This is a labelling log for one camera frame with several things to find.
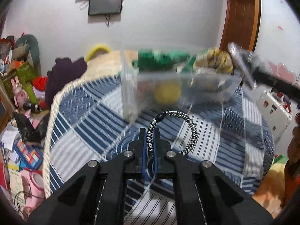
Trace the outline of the yellow curved pillow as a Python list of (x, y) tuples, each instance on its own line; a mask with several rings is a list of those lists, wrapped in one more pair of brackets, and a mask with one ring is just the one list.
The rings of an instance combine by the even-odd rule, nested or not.
[(105, 44), (94, 45), (86, 54), (85, 61), (89, 62), (91, 59), (94, 59), (99, 54), (107, 54), (111, 51), (111, 48)]

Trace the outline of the yellow floral scrunchie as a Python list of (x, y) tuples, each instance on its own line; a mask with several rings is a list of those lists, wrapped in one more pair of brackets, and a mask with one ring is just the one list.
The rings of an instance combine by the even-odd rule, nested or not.
[(208, 48), (206, 52), (198, 54), (193, 64), (193, 69), (213, 69), (216, 73), (231, 74), (233, 62), (228, 52), (222, 51), (217, 47)]

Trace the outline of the clear plastic storage bin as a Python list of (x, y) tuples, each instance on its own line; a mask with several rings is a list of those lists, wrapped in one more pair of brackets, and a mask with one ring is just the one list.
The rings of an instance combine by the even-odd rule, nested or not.
[[(169, 48), (151, 46), (123, 47), (121, 50), (177, 50), (191, 54), (202, 54), (207, 49)], [(139, 72), (133, 68), (121, 71), (121, 95), (123, 100), (123, 116), (133, 120), (146, 110), (173, 108), (185, 110), (195, 104), (223, 103), (228, 101), (241, 83), (241, 77), (234, 73), (220, 74), (213, 69), (202, 68), (188, 70), (180, 65), (175, 70), (160, 72)], [(156, 86), (163, 82), (174, 82), (181, 85), (181, 97), (175, 104), (161, 105), (155, 100)]]

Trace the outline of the pink rabbit toy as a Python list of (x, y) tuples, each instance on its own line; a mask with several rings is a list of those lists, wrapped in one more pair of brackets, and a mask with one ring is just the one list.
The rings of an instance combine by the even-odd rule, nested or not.
[(23, 105), (29, 102), (29, 97), (26, 91), (22, 88), (22, 84), (19, 82), (19, 78), (11, 78), (12, 92), (14, 94), (14, 102), (16, 108), (23, 108)]

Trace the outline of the dark purple clothing pile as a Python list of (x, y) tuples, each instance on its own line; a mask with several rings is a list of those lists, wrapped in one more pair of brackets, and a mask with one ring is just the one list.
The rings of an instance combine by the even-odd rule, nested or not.
[(47, 72), (47, 83), (45, 87), (45, 103), (51, 106), (55, 95), (60, 92), (66, 84), (80, 78), (87, 70), (87, 63), (83, 57), (72, 61), (69, 57), (56, 58), (55, 65)]

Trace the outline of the small wall monitor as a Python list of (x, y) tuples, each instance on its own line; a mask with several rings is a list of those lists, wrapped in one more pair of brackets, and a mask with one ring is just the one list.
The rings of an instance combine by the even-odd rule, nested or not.
[(123, 0), (89, 0), (88, 15), (121, 14)]

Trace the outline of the white suitcase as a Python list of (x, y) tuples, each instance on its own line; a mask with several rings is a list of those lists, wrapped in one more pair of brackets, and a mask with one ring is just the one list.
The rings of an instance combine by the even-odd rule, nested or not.
[(257, 108), (267, 122), (275, 142), (280, 139), (292, 122), (292, 113), (284, 107), (283, 103), (267, 90), (264, 90), (256, 101)]

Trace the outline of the green knitted glove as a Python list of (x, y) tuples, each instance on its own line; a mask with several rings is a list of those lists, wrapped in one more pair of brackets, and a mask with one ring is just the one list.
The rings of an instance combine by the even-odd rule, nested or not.
[(137, 59), (132, 60), (132, 66), (139, 72), (171, 71), (183, 65), (191, 70), (197, 55), (177, 50), (139, 50)]

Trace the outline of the grey green plush toy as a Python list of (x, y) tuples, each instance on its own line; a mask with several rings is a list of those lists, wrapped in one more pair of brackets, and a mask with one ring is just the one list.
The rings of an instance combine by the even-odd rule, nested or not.
[(12, 59), (21, 61), (25, 59), (31, 67), (36, 67), (40, 63), (40, 50), (38, 40), (32, 34), (21, 36), (14, 45)]

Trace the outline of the yellow fuzzy ball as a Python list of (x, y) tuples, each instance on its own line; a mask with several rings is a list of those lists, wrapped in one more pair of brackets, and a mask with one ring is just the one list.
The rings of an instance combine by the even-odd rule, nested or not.
[(175, 104), (181, 97), (181, 85), (174, 82), (163, 82), (156, 86), (154, 99), (158, 104)]

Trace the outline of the grey knit cloth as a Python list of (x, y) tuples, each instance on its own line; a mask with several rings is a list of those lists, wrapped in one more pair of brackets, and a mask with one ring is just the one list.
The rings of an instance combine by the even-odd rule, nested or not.
[(227, 49), (234, 67), (243, 76), (244, 83), (246, 83), (250, 89), (257, 88), (257, 80), (255, 80), (253, 76), (254, 72), (256, 70), (262, 72), (267, 71), (267, 66), (262, 58), (253, 51), (244, 50), (234, 42), (229, 42)]

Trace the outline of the blue white patterned tablecloth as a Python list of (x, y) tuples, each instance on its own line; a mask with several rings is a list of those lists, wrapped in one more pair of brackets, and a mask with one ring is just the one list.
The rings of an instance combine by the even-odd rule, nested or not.
[[(272, 133), (256, 104), (237, 88), (227, 102), (183, 111), (198, 130), (189, 160), (211, 161), (253, 195), (275, 156)], [(88, 161), (109, 161), (125, 151), (156, 115), (158, 110), (147, 110), (131, 122), (124, 119), (118, 76), (75, 83), (57, 94), (45, 144), (46, 194), (55, 193)], [(147, 181), (127, 183), (124, 223), (176, 224), (172, 182), (155, 179), (152, 167), (147, 173)]]

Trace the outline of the brown wooden door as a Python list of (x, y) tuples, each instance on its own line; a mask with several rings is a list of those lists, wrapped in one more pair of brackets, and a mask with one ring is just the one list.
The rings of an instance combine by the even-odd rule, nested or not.
[(261, 18), (261, 0), (227, 0), (220, 49), (226, 51), (230, 42), (254, 51)]

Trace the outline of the green cardboard box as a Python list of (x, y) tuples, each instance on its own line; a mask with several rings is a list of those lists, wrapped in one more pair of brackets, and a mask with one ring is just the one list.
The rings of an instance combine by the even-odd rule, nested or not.
[(14, 98), (14, 94), (12, 91), (12, 83), (11, 78), (15, 79), (18, 77), (22, 88), (25, 89), (26, 85), (32, 83), (35, 78), (38, 77), (37, 70), (29, 65), (28, 62), (22, 64), (18, 69), (15, 69), (4, 76), (2, 79), (6, 92), (11, 100)]

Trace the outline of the beige blanket bed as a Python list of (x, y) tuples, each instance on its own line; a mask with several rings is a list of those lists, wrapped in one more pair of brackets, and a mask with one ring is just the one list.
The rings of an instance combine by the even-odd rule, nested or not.
[(87, 70), (81, 80), (95, 80), (105, 76), (117, 75), (123, 69), (132, 67), (132, 61), (138, 58), (136, 50), (111, 51), (87, 62)]

